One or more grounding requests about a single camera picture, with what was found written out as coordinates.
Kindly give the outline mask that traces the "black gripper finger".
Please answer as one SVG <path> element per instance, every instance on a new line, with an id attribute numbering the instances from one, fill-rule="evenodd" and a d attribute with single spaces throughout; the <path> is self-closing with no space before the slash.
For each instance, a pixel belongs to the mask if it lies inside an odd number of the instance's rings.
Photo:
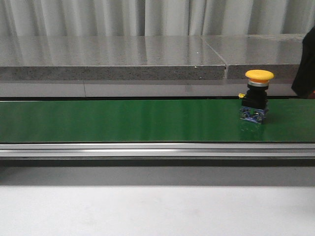
<path id="1" fill-rule="evenodd" d="M 301 98 L 315 98 L 315 27 L 305 35 L 302 41 L 300 65 L 291 86 Z"/>

